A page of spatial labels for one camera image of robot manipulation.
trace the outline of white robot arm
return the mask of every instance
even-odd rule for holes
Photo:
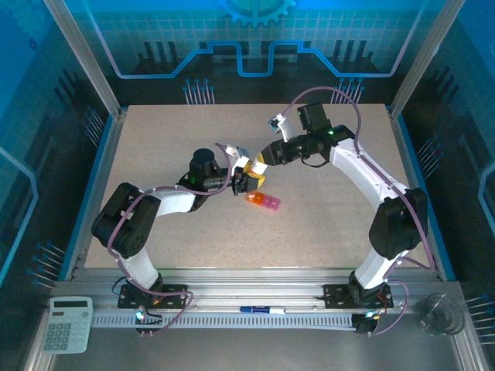
[[[426,196],[420,189],[410,190],[386,173],[358,143],[354,146],[354,134],[345,126],[333,128],[321,104],[308,104],[298,109],[302,127],[307,134],[291,136],[292,130],[283,116],[275,116],[269,124],[283,139],[274,141],[253,161],[251,171],[263,174],[268,165],[286,165],[296,159],[306,159],[320,154],[326,163],[344,172],[366,196],[375,214],[370,228],[371,249],[364,262],[353,272],[351,282],[357,285],[359,296],[366,296],[384,283],[384,276],[394,262],[414,249],[420,241],[418,231],[404,203],[391,188],[395,186],[414,206],[423,229],[426,228]],[[365,163],[365,156],[382,175],[387,184]]]
[[[264,176],[248,174],[244,170],[249,155],[243,148],[228,145],[226,153],[230,161],[230,185],[234,194],[257,189]],[[209,196],[195,191],[209,192],[219,189],[227,180],[228,168],[220,168],[211,150],[201,148],[194,152],[189,171],[179,180],[178,189],[151,192],[141,199],[131,215],[117,232],[112,251],[119,265],[139,286],[150,291],[160,291],[162,279],[149,259],[145,243],[154,220],[171,213],[188,213],[199,209]],[[123,213],[132,201],[145,190],[122,183],[115,190],[92,226],[92,234],[108,247],[108,241]]]

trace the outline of glass panel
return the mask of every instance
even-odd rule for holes
[[[466,1],[403,112],[468,299],[495,294],[493,17],[492,1]]]
[[[0,369],[17,370],[57,278],[107,113],[43,2],[0,2],[0,50]],[[62,253],[37,248],[48,241]]]
[[[67,4],[123,105],[213,103],[202,89],[215,103],[288,102],[323,84],[389,104],[443,2]]]

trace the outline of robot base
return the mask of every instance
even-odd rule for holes
[[[394,307],[390,286],[382,284],[377,288],[359,291],[354,283],[323,285],[322,300],[325,309],[381,309],[384,303],[378,298],[382,294],[387,301],[387,308]]]
[[[181,292],[186,290],[187,286],[184,284],[164,284],[160,291]],[[185,295],[175,295],[167,298],[153,297],[139,290],[133,284],[127,283],[121,287],[117,307],[120,309],[137,309],[143,305],[150,309],[183,309],[186,306],[186,300]]]

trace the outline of blue pen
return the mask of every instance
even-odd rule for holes
[[[283,307],[241,307],[241,313],[266,313],[270,315],[284,315]]]

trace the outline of beige table surface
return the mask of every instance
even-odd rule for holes
[[[141,187],[173,185],[188,171],[198,148],[211,148],[226,166],[216,141],[241,146],[251,158],[279,139],[267,124],[284,104],[130,106],[122,129],[104,205],[121,182]],[[383,104],[361,104],[360,141],[396,179],[407,184]],[[349,105],[327,104],[333,125],[356,128]],[[295,109],[288,116],[302,132]],[[320,163],[321,157],[308,160]],[[337,168],[301,162],[269,168],[261,192],[278,197],[278,212],[247,203],[228,189],[194,213],[155,220],[146,244],[158,268],[165,267],[356,267],[366,257],[374,217],[370,203]],[[426,263],[420,244],[410,257]],[[114,260],[93,238],[86,268],[113,268]]]

